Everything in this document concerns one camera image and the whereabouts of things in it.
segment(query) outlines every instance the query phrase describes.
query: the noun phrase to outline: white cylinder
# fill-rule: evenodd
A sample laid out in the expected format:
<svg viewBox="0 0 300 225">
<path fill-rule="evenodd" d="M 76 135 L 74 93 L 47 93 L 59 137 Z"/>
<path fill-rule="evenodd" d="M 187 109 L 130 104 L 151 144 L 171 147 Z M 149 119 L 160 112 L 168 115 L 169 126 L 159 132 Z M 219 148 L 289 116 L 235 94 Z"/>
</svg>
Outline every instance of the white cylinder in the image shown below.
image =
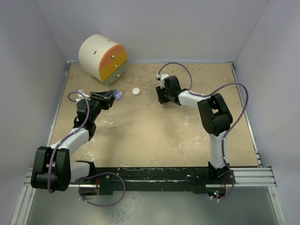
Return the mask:
<svg viewBox="0 0 300 225">
<path fill-rule="evenodd" d="M 123 74 L 127 62 L 125 48 L 99 34 L 84 41 L 78 56 L 82 68 L 106 84 L 115 82 Z"/>
</svg>

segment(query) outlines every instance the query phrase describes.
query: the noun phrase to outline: white wall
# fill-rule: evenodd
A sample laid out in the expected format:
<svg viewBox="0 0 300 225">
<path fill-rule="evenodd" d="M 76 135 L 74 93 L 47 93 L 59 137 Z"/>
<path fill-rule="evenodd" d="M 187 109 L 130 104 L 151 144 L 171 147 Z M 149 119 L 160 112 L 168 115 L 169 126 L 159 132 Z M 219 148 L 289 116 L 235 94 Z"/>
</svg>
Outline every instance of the white wall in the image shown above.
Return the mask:
<svg viewBox="0 0 300 225">
<path fill-rule="evenodd" d="M 269 0 L 38 0 L 68 60 L 89 36 L 123 44 L 129 60 L 236 60 Z"/>
<path fill-rule="evenodd" d="M 45 145 L 66 60 L 35 0 L 0 0 L 0 224 L 15 209 L 36 149 Z"/>
<path fill-rule="evenodd" d="M 264 166 L 271 165 L 289 224 L 300 221 L 300 1 L 270 0 L 236 63 Z"/>
</svg>

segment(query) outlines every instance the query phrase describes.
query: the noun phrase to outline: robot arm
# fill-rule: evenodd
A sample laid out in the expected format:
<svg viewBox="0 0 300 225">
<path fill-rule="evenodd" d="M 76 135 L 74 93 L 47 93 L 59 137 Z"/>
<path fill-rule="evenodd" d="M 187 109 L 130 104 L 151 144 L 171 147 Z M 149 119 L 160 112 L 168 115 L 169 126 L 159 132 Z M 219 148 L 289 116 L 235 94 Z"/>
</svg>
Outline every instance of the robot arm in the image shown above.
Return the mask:
<svg viewBox="0 0 300 225">
<path fill-rule="evenodd" d="M 108 110 L 112 107 L 116 91 L 91 92 L 90 96 L 86 96 L 89 106 L 86 105 L 83 97 L 80 96 L 76 99 L 77 116 L 74 119 L 74 125 L 70 132 L 73 135 L 61 143 L 55 153 L 53 165 L 49 165 L 50 158 L 55 146 L 60 142 L 49 147 L 37 149 L 31 177 L 31 186 L 33 188 L 47 189 L 49 166 L 52 166 L 51 190 L 53 191 L 65 191 L 70 182 L 82 177 L 95 175 L 93 162 L 76 161 L 74 164 L 71 164 L 70 156 L 94 136 L 96 131 L 95 120 L 101 110 Z M 88 119 L 85 125 L 78 130 L 86 119 L 87 107 L 90 108 Z"/>
<path fill-rule="evenodd" d="M 225 132 L 230 128 L 233 117 L 220 94 L 205 96 L 192 95 L 188 89 L 181 89 L 175 76 L 167 74 L 157 75 L 160 86 L 156 87 L 158 100 L 161 104 L 172 101 L 178 105 L 187 105 L 199 110 L 204 129 L 210 135 L 210 162 L 209 166 L 216 170 L 217 176 L 225 171 L 222 156 L 221 141 Z M 227 137 L 224 139 L 224 154 L 227 158 Z"/>
</svg>

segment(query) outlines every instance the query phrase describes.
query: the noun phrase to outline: floor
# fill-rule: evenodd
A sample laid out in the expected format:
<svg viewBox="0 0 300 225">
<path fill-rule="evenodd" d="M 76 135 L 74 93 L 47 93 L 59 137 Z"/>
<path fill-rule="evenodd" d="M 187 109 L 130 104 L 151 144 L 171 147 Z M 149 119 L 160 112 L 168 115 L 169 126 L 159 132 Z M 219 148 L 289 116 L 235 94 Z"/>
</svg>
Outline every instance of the floor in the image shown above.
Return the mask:
<svg viewBox="0 0 300 225">
<path fill-rule="evenodd" d="M 155 87 L 156 73 L 163 64 L 129 64 L 118 81 L 106 87 L 87 74 L 80 65 L 72 65 L 60 105 L 51 143 L 68 134 L 76 116 L 76 104 L 68 93 L 83 89 L 101 92 L 119 89 L 122 99 L 102 111 L 96 120 L 94 137 L 71 157 L 94 161 L 104 166 L 207 166 L 210 158 L 209 135 L 202 127 L 199 112 L 173 103 L 161 105 Z M 209 94 L 219 86 L 234 82 L 229 64 L 185 64 L 193 76 L 192 91 Z M 186 71 L 177 65 L 165 67 L 163 73 L 175 75 L 181 88 L 188 88 Z M 141 90 L 139 96 L 132 89 Z M 225 99 L 235 120 L 242 106 L 235 86 L 219 93 Z M 245 117 L 230 132 L 228 158 L 231 166 L 258 166 Z"/>
<path fill-rule="evenodd" d="M 94 203 L 115 202 L 121 192 L 93 196 Z M 216 203 L 191 192 L 126 192 L 114 207 L 78 201 L 78 188 L 65 192 L 37 189 L 27 225 L 278 225 L 267 187 L 237 187 Z"/>
</svg>

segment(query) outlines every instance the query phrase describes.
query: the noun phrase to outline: black mounting bar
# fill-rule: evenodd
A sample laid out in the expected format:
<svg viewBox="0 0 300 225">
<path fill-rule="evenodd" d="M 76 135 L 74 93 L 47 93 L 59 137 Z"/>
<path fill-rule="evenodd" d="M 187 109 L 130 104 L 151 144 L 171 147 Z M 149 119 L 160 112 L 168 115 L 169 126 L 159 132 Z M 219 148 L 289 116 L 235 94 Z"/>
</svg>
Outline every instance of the black mounting bar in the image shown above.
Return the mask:
<svg viewBox="0 0 300 225">
<path fill-rule="evenodd" d="M 170 191 L 206 194 L 206 185 L 220 185 L 226 179 L 232 184 L 230 173 L 216 176 L 209 167 L 96 167 L 96 174 L 112 172 L 125 182 L 126 191 Z M 100 176 L 99 195 L 112 195 L 122 191 L 123 186 L 114 175 Z M 72 184 L 96 184 L 96 179 L 79 180 Z"/>
</svg>

